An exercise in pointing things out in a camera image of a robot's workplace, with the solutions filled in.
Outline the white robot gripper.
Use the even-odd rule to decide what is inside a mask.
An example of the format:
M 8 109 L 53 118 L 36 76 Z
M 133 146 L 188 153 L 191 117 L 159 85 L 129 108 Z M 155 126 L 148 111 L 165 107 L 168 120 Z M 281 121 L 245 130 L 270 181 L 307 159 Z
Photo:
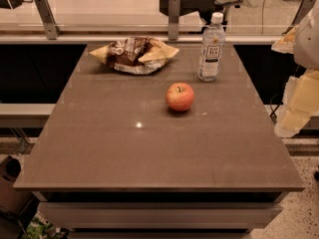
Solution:
M 319 111 L 319 8 L 314 7 L 271 50 L 293 54 L 296 64 L 307 70 L 300 78 L 290 77 L 278 109 L 274 132 L 279 137 L 297 134 Z

